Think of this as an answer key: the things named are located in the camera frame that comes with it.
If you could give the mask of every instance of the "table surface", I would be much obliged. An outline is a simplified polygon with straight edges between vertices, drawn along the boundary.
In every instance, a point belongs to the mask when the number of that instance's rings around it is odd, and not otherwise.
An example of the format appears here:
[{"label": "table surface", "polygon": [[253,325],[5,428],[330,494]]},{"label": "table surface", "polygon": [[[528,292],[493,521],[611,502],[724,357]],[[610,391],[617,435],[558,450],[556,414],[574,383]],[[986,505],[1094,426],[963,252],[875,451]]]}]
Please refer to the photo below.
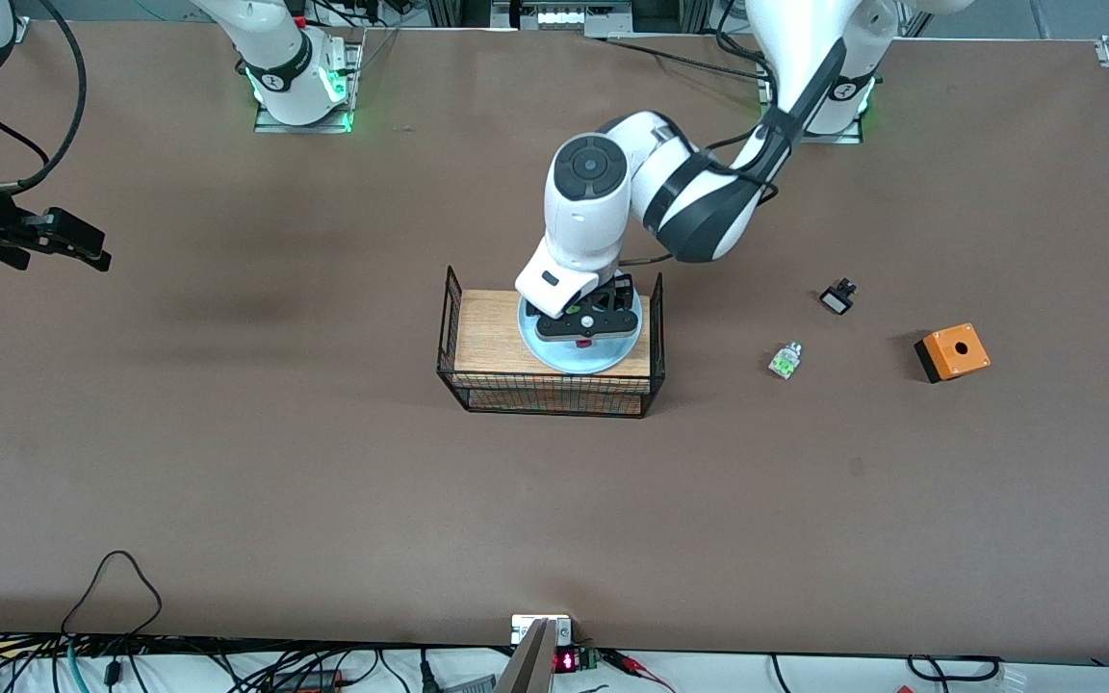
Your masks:
[{"label": "table surface", "polygon": [[[216,27],[77,32],[84,126],[23,201],[114,262],[0,271],[0,631],[57,629],[121,548],[161,632],[481,644],[566,610],[621,648],[1109,658],[1091,44],[894,44],[866,145],[801,150],[722,262],[635,273],[665,273],[668,359],[635,421],[462,412],[435,376],[445,266],[507,288],[560,143],[644,106],[720,140],[753,84],[566,33],[401,32],[352,135],[255,135]],[[73,82],[35,23],[0,118],[52,150]],[[0,135],[0,177],[29,156]],[[836,317],[815,295],[842,276]],[[963,322],[994,365],[928,385],[913,343]],[[74,626],[149,610],[118,562]]]}]

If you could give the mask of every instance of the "orange cube with hole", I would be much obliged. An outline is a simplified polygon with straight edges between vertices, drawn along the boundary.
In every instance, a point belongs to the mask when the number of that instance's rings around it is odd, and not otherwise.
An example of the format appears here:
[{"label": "orange cube with hole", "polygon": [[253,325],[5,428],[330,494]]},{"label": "orange cube with hole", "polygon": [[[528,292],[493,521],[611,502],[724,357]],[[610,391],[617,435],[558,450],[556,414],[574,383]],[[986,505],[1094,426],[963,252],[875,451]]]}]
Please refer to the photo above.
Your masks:
[{"label": "orange cube with hole", "polygon": [[970,324],[930,333],[915,344],[915,351],[933,383],[952,380],[990,365],[990,356]]}]

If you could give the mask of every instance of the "small transparent bottle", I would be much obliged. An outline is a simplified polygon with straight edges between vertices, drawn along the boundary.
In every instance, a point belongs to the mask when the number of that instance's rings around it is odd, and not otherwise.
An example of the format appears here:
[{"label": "small transparent bottle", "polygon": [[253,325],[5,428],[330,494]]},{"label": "small transparent bottle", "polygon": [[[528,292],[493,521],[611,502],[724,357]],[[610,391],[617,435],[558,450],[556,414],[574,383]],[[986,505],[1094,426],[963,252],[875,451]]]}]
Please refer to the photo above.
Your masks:
[{"label": "small transparent bottle", "polygon": [[782,376],[782,380],[790,380],[793,370],[798,367],[798,358],[802,356],[802,344],[792,342],[782,347],[773,360],[770,361],[770,371]]}]

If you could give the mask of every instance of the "white robotic arm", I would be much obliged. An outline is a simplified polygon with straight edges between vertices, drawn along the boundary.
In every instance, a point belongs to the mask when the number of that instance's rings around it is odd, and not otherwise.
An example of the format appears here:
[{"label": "white robotic arm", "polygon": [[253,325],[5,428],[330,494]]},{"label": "white robotic arm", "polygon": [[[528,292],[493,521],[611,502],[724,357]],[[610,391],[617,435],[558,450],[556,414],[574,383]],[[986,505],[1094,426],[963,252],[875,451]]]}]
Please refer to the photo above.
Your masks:
[{"label": "white robotic arm", "polygon": [[[955,11],[971,2],[912,4]],[[546,316],[562,316],[615,273],[628,224],[622,197],[674,259],[705,263],[730,252],[802,135],[840,132],[857,115],[897,31],[894,0],[747,0],[747,18],[777,99],[733,164],[652,111],[560,146],[547,172],[546,234],[515,283]]]},{"label": "white robotic arm", "polygon": [[313,26],[298,28],[282,0],[191,1],[233,40],[256,98],[277,121],[311,124],[347,99],[336,74],[345,41]]}]

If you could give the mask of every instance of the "teal cable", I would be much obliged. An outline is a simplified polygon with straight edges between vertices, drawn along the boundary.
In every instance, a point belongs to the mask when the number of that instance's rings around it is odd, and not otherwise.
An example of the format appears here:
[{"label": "teal cable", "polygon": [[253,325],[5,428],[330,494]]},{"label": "teal cable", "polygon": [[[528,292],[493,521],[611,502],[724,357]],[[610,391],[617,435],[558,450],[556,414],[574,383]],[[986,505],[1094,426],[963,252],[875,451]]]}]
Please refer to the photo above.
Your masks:
[{"label": "teal cable", "polygon": [[151,14],[151,17],[157,18],[157,19],[160,19],[160,21],[163,21],[163,22],[165,21],[165,18],[160,17],[160,14],[156,13],[155,10],[151,9],[147,4],[144,4],[144,0],[135,0],[135,4],[140,4],[140,9],[142,11],[145,11],[149,14]]},{"label": "teal cable", "polygon": [[89,693],[88,684],[84,683],[84,675],[80,674],[80,667],[75,666],[75,640],[67,642],[67,665],[71,666],[71,679],[75,680],[77,689],[80,693]]}]

